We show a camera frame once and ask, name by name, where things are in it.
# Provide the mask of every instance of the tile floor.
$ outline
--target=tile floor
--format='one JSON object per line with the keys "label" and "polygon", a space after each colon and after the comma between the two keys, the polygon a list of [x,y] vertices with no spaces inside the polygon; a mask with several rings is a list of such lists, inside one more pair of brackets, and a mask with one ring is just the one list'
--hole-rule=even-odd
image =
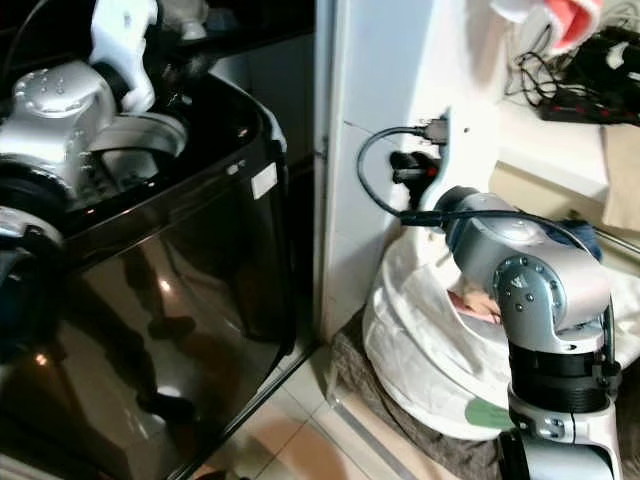
{"label": "tile floor", "polygon": [[252,480],[456,480],[355,395],[330,405],[323,395],[328,363],[328,349],[317,350],[201,472]]}

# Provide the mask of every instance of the blue cloth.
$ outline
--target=blue cloth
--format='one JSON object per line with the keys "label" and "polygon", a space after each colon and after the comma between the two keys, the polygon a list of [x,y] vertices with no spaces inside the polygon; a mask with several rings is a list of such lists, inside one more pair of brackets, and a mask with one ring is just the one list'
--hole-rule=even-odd
{"label": "blue cloth", "polygon": [[[593,255],[599,262],[602,261],[602,249],[596,240],[596,231],[593,228],[593,225],[583,220],[563,220],[558,223],[582,240],[591,252],[591,255]],[[549,227],[543,228],[545,229],[547,236],[556,242],[565,245],[573,245],[567,237],[557,230]]]}

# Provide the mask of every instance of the black appliance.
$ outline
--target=black appliance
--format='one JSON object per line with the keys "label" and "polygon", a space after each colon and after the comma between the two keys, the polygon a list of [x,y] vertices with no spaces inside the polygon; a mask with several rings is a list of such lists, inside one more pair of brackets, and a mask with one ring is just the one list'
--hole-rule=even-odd
{"label": "black appliance", "polygon": [[182,93],[184,152],[69,214],[54,334],[1,367],[0,452],[63,479],[184,478],[293,344],[280,143],[226,83]]}

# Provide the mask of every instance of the shelf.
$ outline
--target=shelf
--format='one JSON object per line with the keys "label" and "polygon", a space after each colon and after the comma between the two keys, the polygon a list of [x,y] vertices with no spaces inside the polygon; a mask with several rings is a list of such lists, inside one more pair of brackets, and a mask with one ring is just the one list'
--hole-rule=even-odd
{"label": "shelf", "polygon": [[599,202],[609,189],[599,125],[547,122],[528,105],[503,100],[501,163]]}

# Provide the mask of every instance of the white cloth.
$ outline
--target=white cloth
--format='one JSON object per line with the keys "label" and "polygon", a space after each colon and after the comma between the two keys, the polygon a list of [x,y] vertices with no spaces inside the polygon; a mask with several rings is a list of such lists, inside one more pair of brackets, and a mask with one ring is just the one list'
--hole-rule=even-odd
{"label": "white cloth", "polygon": [[[640,280],[606,270],[624,368],[640,355]],[[502,326],[458,315],[447,290],[460,278],[442,233],[407,230],[382,261],[364,313],[364,346],[405,411],[445,435],[488,440],[500,430],[471,425],[465,412],[476,398],[508,408],[508,345]]]}

